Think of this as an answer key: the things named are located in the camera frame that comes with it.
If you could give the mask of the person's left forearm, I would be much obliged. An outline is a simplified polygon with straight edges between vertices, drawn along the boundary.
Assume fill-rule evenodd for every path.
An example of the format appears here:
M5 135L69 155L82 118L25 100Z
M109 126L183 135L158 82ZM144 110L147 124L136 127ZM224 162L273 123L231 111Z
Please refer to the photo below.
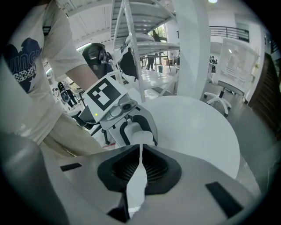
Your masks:
M66 73L84 91L88 90L99 79L88 65L79 65Z

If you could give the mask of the black balcony railing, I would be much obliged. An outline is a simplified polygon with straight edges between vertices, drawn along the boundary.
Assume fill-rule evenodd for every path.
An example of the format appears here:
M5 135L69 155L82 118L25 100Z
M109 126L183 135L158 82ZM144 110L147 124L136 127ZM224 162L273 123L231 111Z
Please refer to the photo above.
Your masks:
M210 26L210 36L217 36L223 38L231 38L249 43L249 31L236 27L228 26Z

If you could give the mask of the ceiling light panel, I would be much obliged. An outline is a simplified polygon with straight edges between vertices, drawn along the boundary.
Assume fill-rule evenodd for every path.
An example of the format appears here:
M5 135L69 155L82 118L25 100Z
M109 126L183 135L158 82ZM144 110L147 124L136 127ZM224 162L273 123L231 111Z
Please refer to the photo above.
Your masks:
M87 44L84 44L84 45L82 45L82 46L78 47L76 50L77 50L77 51L79 51L79 50L81 50L81 49L86 48L87 46L89 46L89 45L91 45L91 44L92 44L92 43L91 43L91 42L89 42L89 43L87 43Z

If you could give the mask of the white square pillar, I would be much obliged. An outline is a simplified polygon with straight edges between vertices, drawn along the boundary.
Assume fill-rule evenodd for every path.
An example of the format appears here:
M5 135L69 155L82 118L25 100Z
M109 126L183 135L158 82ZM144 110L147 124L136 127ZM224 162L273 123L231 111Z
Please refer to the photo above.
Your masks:
M200 99L210 55L209 19L204 0L173 0L180 37L177 95Z

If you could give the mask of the black hanging bag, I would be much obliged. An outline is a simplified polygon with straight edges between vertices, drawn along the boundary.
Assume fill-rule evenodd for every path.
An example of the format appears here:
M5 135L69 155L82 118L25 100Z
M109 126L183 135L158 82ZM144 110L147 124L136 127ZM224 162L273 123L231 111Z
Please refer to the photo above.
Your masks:
M134 77L134 82L138 79L137 68L135 66L134 58L131 53L131 48L123 55L120 61L120 68L122 72L128 76Z

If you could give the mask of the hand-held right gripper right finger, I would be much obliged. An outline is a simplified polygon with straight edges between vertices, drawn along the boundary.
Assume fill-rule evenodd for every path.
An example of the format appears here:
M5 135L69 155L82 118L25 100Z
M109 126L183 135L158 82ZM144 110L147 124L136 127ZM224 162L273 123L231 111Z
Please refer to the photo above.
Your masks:
M239 225L256 204L246 187L200 158L145 145L143 159L162 175L146 187L131 225Z

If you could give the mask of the white mesh office chair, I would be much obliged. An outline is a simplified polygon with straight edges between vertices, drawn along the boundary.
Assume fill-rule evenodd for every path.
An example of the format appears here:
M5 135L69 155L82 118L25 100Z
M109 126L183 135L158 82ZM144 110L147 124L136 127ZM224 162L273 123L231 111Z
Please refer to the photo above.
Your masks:
M259 55L247 45L224 38L216 73L208 73L211 84L222 87L219 94L205 92L204 98L208 105L214 102L220 103L224 108L224 116L228 117L232 108L229 101L223 98L225 90L229 90L241 97L245 97L251 83L251 73Z

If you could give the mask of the white metal shelving rack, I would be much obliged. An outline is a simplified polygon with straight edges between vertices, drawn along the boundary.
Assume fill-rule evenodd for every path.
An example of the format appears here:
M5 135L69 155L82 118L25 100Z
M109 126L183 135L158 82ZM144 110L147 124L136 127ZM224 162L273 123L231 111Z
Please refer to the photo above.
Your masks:
M176 14L159 0L112 0L110 34L115 62L120 64L126 55L132 56L136 73L137 90L145 102L145 90L174 83L157 71L144 71L141 60L150 54L179 50L178 44L157 42L149 36L159 26L170 20L176 21Z

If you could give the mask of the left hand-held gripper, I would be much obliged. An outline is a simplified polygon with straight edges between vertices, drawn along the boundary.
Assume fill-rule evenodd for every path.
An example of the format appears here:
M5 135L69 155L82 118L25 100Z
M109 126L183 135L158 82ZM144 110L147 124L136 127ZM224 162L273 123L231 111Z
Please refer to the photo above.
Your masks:
M123 119L130 113L131 121L138 123L143 131L149 131L153 135L154 145L158 145L158 132L151 113L143 108L137 107L138 102L131 99L128 90L115 79L106 75L84 92L85 102L92 118L83 120L81 112L72 115L77 123L85 125L101 125L103 130L109 133L115 140L116 145L121 148L130 145L125 133L128 122Z

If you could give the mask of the person's beige trousers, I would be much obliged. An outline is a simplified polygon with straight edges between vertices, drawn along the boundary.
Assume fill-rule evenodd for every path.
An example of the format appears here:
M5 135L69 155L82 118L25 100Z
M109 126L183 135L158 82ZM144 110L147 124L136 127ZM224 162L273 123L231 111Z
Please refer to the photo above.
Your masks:
M41 142L40 148L51 152L56 159L107 151L66 113L62 113L53 129Z

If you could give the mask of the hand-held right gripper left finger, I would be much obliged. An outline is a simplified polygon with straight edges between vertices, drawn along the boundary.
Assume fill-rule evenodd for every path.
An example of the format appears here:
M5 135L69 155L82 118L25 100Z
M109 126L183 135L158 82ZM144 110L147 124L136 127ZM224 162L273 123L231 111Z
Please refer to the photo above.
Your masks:
M139 165L139 145L59 161L74 188L93 206L117 221L129 221L127 185Z

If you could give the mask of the dark wooden staircase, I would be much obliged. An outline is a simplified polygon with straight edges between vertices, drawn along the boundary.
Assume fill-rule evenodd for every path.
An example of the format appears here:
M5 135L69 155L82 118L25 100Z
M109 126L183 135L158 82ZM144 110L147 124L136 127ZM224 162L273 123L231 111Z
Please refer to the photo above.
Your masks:
M279 76L270 54L265 53L262 71L248 106L281 140L281 92Z

